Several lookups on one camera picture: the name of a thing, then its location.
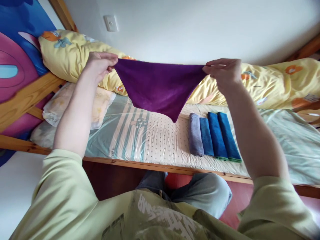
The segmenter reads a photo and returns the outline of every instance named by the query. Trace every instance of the colorful wall mural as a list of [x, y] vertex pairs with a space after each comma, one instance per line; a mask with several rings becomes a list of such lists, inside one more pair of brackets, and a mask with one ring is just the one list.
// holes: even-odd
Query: colorful wall mural
[[[44, 31], [55, 29], [37, 0], [0, 0], [0, 103], [48, 72], [37, 38]], [[43, 107], [50, 97], [37, 106]], [[25, 114], [0, 134], [28, 138], [40, 122]], [[13, 153], [0, 149], [0, 166]]]

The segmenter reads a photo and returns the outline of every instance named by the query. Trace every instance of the mattress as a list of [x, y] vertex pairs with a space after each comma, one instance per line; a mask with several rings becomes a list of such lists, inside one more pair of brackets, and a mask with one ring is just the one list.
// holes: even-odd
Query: mattress
[[[174, 165], [249, 176], [244, 163], [197, 157], [189, 153], [189, 114], [206, 117], [208, 112], [227, 114], [229, 109], [212, 105], [186, 104], [178, 121], [165, 115], [135, 108], [128, 97], [117, 95], [100, 129], [91, 130], [85, 155], [145, 163]], [[291, 110], [259, 110], [283, 148], [292, 183], [320, 184], [320, 133]], [[56, 128], [41, 123], [31, 141], [52, 148]]]

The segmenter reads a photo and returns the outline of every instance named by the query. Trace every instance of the person's left hand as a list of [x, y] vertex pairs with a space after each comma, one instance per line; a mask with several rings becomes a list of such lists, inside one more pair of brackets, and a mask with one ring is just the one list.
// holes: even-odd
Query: person's left hand
[[93, 79], [98, 85], [106, 74], [112, 72], [113, 66], [118, 62], [118, 55], [107, 52], [90, 52], [85, 68], [81, 74]]

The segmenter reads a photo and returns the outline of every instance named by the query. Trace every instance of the white wall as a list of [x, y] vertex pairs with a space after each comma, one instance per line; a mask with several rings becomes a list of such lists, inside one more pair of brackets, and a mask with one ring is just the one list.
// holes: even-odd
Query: white wall
[[16, 152], [0, 167], [0, 239], [9, 239], [30, 207], [44, 157]]
[[[65, 0], [80, 32], [144, 61], [285, 60], [320, 29], [319, 0]], [[119, 32], [107, 32], [114, 14]]]
[[51, 19], [52, 23], [57, 29], [64, 29], [60, 19], [58, 18], [56, 12], [53, 10], [51, 4], [48, 0], [38, 0], [42, 8], [46, 11], [47, 15]]

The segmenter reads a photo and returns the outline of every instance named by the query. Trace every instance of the knee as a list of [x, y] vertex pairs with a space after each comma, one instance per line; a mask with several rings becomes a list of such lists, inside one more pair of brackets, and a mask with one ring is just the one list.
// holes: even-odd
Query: knee
[[222, 201], [226, 202], [227, 205], [229, 204], [232, 192], [226, 180], [215, 173], [200, 173], [199, 177], [206, 186], [210, 186], [210, 191], [214, 193], [213, 196], [218, 195]]

